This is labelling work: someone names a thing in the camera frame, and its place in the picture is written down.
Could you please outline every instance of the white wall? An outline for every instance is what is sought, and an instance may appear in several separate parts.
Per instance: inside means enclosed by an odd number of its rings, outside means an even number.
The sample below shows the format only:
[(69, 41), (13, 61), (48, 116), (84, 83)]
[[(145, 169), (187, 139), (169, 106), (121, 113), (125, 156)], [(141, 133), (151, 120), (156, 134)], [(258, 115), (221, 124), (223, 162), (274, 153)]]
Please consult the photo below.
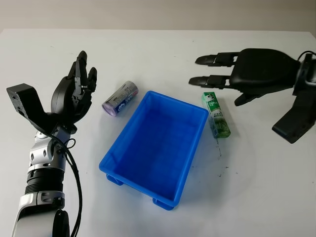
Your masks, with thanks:
[(0, 0), (3, 28), (308, 31), (316, 0)]

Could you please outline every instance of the green toothpaste box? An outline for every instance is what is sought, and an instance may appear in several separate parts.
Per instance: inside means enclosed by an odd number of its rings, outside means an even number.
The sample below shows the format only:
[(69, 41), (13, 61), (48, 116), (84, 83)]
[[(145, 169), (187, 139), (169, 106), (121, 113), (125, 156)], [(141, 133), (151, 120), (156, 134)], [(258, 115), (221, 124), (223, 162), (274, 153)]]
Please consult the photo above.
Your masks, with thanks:
[(208, 117), (211, 129), (215, 138), (229, 137), (231, 131), (228, 128), (226, 120), (223, 116), (221, 107), (218, 104), (214, 92), (204, 92), (202, 95), (202, 103), (208, 110)]

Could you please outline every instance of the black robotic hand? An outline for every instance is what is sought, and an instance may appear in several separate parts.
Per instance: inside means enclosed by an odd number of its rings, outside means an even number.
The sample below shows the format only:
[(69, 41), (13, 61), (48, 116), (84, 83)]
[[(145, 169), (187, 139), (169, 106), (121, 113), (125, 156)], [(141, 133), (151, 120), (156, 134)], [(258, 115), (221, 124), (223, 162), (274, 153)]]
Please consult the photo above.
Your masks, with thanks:
[(268, 93), (294, 87), (293, 95), (296, 99), (292, 108), (272, 128), (288, 142), (294, 143), (316, 120), (316, 59), (312, 59), (315, 53), (311, 51), (303, 52), (301, 56), (305, 53), (302, 63), (280, 51), (261, 48), (202, 56), (196, 60), (197, 64), (210, 67), (234, 66), (232, 74), (195, 77), (189, 80), (189, 84), (239, 90), (243, 94), (235, 100), (236, 106)]

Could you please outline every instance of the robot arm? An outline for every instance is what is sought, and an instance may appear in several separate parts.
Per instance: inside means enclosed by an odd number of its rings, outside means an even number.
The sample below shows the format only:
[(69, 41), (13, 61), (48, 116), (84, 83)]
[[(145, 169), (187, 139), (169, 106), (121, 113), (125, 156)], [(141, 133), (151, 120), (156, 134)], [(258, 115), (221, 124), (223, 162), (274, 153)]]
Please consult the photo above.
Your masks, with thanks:
[(197, 64), (210, 67), (234, 66), (232, 74), (191, 78), (189, 84), (239, 90), (242, 95), (235, 100), (236, 106), (293, 87), (295, 102), (272, 129), (288, 142), (294, 143), (316, 120), (316, 59), (312, 59), (315, 53), (305, 53), (302, 63), (280, 51), (260, 48), (202, 56), (196, 60)]
[(82, 193), (78, 169), (66, 144), (77, 130), (74, 123), (89, 110), (95, 91), (97, 71), (87, 76), (87, 54), (82, 51), (64, 77), (51, 100), (51, 113), (46, 113), (36, 90), (26, 84), (7, 88), (15, 110), (38, 130), (30, 151), (25, 194), (20, 198), (13, 237), (69, 237), (69, 220), (63, 193), (66, 161), (70, 164), (78, 186), (79, 212), (71, 234), (77, 235), (82, 209)]

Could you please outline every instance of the white table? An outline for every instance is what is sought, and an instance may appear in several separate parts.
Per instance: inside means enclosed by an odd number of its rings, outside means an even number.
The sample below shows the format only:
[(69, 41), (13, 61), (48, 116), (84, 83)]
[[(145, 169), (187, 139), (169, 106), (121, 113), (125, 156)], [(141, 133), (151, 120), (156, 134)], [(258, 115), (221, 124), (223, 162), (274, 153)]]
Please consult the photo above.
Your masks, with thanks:
[[(49, 111), (54, 89), (84, 49), (87, 68), (98, 70), (98, 82), (88, 114), (77, 123), (77, 144), (72, 149), (83, 190), (80, 237), (314, 237), (316, 128), (294, 145), (271, 130), (291, 108), (292, 90), (241, 107), (234, 106), (238, 91), (215, 90), (232, 134), (217, 144), (205, 126), (173, 211), (154, 205), (151, 197), (127, 185), (113, 184), (98, 168), (146, 91), (201, 106), (202, 92), (211, 89), (188, 85), (189, 78), (225, 75), (232, 69), (195, 65), (195, 59), (248, 47), (278, 49), (296, 58), (304, 50), (316, 50), (316, 40), (298, 32), (4, 30), (0, 34), (1, 236), (11, 234), (35, 134), (15, 112), (5, 88), (23, 82), (34, 86)], [(113, 118), (101, 104), (126, 80), (135, 82), (140, 93)], [(68, 166), (64, 192), (72, 229), (78, 195)]]

